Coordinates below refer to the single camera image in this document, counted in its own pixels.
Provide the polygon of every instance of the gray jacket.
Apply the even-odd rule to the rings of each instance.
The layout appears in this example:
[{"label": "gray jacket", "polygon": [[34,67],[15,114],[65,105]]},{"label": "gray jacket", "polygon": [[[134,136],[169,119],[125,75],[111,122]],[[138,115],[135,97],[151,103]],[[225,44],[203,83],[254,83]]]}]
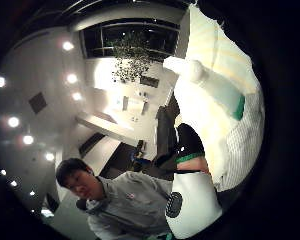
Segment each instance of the gray jacket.
[{"label": "gray jacket", "polygon": [[88,224],[96,236],[137,240],[170,232],[164,213],[172,182],[136,172],[125,172],[113,180],[97,178],[106,198],[84,201],[83,206],[80,200],[77,203],[89,214]]}]

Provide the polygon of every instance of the recessed light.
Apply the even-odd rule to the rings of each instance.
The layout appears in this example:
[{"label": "recessed light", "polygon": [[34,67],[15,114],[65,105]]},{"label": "recessed light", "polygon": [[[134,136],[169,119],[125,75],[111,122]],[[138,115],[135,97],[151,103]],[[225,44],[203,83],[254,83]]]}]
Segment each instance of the recessed light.
[{"label": "recessed light", "polygon": [[30,136],[30,135],[26,135],[26,136],[23,137],[23,142],[24,142],[25,144],[27,144],[27,145],[32,144],[32,143],[33,143],[33,140],[34,140],[33,137]]},{"label": "recessed light", "polygon": [[72,94],[72,98],[76,101],[79,101],[82,99],[81,94],[80,93],[74,93]]},{"label": "recessed light", "polygon": [[73,44],[69,41],[66,41],[63,43],[62,45],[63,49],[66,50],[66,51],[70,51],[71,49],[74,48]]},{"label": "recessed light", "polygon": [[15,128],[19,126],[19,119],[16,117],[11,117],[8,120],[8,124],[10,127]]},{"label": "recessed light", "polygon": [[78,81],[77,75],[71,73],[67,76],[67,81],[69,83],[75,83],[76,81]]},{"label": "recessed light", "polygon": [[7,172],[6,172],[6,170],[4,170],[4,169],[2,169],[2,170],[0,171],[0,173],[1,173],[1,175],[3,175],[3,176],[7,175]]},{"label": "recessed light", "polygon": [[54,160],[54,155],[52,154],[52,153],[47,153],[46,154],[46,159],[48,160],[48,161],[53,161]]},{"label": "recessed light", "polygon": [[4,77],[0,77],[0,87],[4,87],[6,85],[6,80]]},{"label": "recessed light", "polygon": [[10,183],[10,185],[11,185],[12,187],[16,187],[18,184],[17,184],[16,181],[12,181],[12,182]]}]

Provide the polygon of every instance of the white fabric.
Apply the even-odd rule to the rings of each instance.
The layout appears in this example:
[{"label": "white fabric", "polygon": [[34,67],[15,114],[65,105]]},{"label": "white fabric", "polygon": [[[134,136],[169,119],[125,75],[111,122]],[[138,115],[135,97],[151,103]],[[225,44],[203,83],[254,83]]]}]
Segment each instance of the white fabric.
[{"label": "white fabric", "polygon": [[194,5],[190,5],[189,12],[190,36],[185,59],[198,60],[223,75],[246,97],[243,118],[237,122],[200,84],[179,77],[174,89],[180,108],[175,127],[184,122],[199,134],[213,183],[218,191],[224,191],[237,186],[256,161],[263,137],[263,98],[250,57],[225,35],[217,21]]}]

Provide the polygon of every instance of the white robot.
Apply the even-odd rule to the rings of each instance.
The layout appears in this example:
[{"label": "white robot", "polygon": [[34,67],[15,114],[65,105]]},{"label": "white robot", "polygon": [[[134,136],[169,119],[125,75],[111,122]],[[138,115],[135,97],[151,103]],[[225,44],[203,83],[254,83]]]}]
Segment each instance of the white robot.
[{"label": "white robot", "polygon": [[[182,123],[177,131],[177,163],[204,157],[200,138],[189,125]],[[165,215],[177,239],[192,237],[217,220],[222,215],[222,208],[210,173],[201,170],[174,173]]]},{"label": "white robot", "polygon": [[[178,81],[187,80],[203,88],[230,117],[240,121],[244,95],[223,76],[196,60],[169,57],[163,66],[177,73],[180,76]],[[193,128],[180,124],[177,127],[177,138],[177,164],[200,157],[205,161],[204,147]],[[177,171],[174,174],[165,215],[177,239],[196,235],[222,215],[209,170]]]}]

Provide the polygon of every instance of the person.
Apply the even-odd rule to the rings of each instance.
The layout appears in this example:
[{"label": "person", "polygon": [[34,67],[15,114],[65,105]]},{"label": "person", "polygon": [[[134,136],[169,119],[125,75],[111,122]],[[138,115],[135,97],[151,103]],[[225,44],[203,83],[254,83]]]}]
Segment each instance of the person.
[{"label": "person", "polygon": [[90,229],[101,239],[145,239],[172,232],[185,239],[222,214],[202,142],[192,127],[176,129],[177,170],[173,183],[126,172],[114,180],[94,177],[80,159],[60,163],[56,178],[80,200]]},{"label": "person", "polygon": [[137,240],[171,232],[165,218],[170,181],[130,171],[106,179],[94,176],[78,158],[62,161],[56,179],[79,197],[76,205],[89,215],[88,225],[100,239]]}]

